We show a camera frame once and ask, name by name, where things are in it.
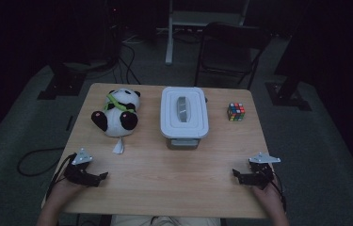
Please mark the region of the black folding chair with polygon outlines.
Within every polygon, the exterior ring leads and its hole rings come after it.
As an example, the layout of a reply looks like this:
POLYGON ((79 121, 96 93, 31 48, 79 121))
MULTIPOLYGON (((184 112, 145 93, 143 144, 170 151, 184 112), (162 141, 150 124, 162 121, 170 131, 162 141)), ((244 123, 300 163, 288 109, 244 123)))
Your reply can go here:
POLYGON ((218 73, 239 77, 238 83, 249 76, 250 89, 259 59, 271 39, 271 33, 261 27, 209 23, 201 33, 194 86, 200 73, 218 73))

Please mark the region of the white storage box lid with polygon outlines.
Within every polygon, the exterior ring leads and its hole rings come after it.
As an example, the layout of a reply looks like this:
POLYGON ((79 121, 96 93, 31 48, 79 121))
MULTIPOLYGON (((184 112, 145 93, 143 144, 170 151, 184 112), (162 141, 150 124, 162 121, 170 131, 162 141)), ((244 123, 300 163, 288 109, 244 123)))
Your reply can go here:
POLYGON ((209 132, 209 121, 203 90, 165 88, 161 97, 160 127, 166 138, 205 137, 209 132))

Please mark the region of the colourful puzzle cube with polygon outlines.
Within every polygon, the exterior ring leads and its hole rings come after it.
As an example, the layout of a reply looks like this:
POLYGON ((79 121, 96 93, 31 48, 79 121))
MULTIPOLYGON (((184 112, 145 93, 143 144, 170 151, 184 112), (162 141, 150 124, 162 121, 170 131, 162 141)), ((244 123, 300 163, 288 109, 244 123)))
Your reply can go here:
POLYGON ((246 110, 242 103, 229 103, 227 114, 230 121, 243 120, 245 113, 246 110))

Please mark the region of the person's left hand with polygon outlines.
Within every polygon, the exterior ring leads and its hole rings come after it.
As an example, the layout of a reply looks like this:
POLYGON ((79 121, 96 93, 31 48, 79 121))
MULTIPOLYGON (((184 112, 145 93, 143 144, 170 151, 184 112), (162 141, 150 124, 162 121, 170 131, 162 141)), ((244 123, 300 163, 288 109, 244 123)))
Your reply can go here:
POLYGON ((48 201, 62 205, 70 201, 84 189, 84 186, 70 182, 68 179, 61 179, 53 186, 48 201))

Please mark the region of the black stand base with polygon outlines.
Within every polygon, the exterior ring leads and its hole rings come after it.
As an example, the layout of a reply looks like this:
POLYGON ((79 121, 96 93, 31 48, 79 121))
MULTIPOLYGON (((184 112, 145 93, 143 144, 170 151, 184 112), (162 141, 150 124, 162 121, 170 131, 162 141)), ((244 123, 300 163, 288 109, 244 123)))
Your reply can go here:
POLYGON ((54 100, 57 96, 78 96, 83 87, 86 74, 72 72, 63 63, 51 63, 49 65, 53 77, 46 87, 38 95, 39 100, 54 100))
POLYGON ((297 85, 298 81, 294 79, 287 79, 283 83, 265 83, 265 87, 273 105, 294 106, 301 111, 311 111, 312 108, 300 95, 297 85))

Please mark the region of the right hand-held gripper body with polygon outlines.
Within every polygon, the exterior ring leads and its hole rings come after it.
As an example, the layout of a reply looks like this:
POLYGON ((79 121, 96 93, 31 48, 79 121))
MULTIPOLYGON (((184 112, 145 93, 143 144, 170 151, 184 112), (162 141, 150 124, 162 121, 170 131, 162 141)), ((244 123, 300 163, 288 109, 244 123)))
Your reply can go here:
POLYGON ((250 157, 249 166, 253 172, 253 184, 265 188, 274 179, 273 169, 270 165, 280 162, 281 160, 278 157, 271 156, 268 153, 257 153, 250 157))

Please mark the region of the clear plastic storage box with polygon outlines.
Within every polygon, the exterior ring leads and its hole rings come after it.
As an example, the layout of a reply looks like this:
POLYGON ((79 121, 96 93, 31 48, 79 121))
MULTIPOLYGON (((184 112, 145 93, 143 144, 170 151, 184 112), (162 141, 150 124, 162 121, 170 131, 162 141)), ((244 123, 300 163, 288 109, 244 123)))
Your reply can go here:
POLYGON ((195 150, 200 144, 197 138, 168 138, 167 147, 171 150, 195 150))

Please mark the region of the panda plush toy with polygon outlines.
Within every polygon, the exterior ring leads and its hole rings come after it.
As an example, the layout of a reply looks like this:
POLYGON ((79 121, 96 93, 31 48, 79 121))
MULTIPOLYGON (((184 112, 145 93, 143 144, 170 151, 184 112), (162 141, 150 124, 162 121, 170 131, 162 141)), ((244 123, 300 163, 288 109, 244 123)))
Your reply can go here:
POLYGON ((107 136, 118 139, 113 153, 123 153, 123 138, 131 135, 138 124, 136 112, 139 106, 140 92, 121 88, 109 91, 104 108, 91 114, 90 118, 98 128, 107 136))

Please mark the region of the person's right hand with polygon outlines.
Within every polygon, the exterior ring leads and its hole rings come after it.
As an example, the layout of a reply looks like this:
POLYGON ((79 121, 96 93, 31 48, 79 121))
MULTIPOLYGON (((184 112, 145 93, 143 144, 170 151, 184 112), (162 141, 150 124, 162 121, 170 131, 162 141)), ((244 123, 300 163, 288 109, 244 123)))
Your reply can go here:
POLYGON ((273 185, 267 185, 260 189, 258 186, 251 188, 254 196, 259 201, 260 205, 268 210, 282 210, 283 205, 281 196, 273 185))

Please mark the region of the white metal desk frame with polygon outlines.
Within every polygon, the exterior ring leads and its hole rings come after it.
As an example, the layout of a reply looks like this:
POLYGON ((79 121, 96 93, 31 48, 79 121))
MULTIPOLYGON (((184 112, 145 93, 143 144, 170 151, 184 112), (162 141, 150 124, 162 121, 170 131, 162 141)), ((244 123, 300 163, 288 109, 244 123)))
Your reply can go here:
POLYGON ((243 25, 246 20, 250 0, 243 0, 238 8, 238 13, 230 12, 206 12, 185 11, 174 9, 174 0, 168 0, 168 44, 165 55, 165 64, 171 65, 173 60, 173 32, 175 26, 206 26, 211 22, 224 22, 229 24, 243 25))

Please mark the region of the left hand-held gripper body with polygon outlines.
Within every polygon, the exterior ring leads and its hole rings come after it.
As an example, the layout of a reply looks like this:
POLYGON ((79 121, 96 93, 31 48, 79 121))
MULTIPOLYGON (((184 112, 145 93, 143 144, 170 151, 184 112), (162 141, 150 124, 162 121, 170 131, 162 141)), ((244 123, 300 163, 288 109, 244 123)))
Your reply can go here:
POLYGON ((100 181, 98 175, 87 172, 92 156, 84 148, 81 148, 77 153, 71 154, 70 158, 70 163, 64 171, 66 179, 82 186, 85 186, 87 182, 100 181))

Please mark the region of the dark equipment tower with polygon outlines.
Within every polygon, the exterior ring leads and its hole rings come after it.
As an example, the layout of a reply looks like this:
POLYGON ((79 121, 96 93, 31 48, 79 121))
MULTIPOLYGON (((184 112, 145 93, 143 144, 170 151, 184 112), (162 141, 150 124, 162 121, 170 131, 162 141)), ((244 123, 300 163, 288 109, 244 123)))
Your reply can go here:
POLYGON ((104 55, 118 58, 121 46, 122 14, 120 0, 103 0, 104 3, 104 55))

